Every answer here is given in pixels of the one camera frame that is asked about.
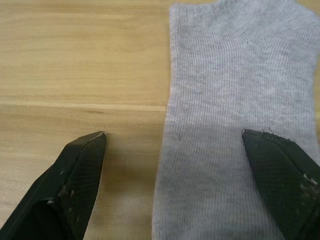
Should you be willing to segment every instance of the wooden surface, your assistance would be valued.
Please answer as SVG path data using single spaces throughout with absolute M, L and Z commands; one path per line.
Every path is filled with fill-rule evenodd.
M 151 239 L 173 2 L 0 0 L 0 226 L 65 144 L 103 130 L 108 152 L 85 239 Z M 300 3 L 320 14 L 318 0 Z

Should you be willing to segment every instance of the sock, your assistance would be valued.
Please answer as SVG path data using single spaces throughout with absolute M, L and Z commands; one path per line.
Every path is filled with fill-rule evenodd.
M 272 131 L 319 164 L 319 18 L 293 0 L 178 3 L 170 9 L 170 47 L 153 239 L 283 240 L 241 132 Z

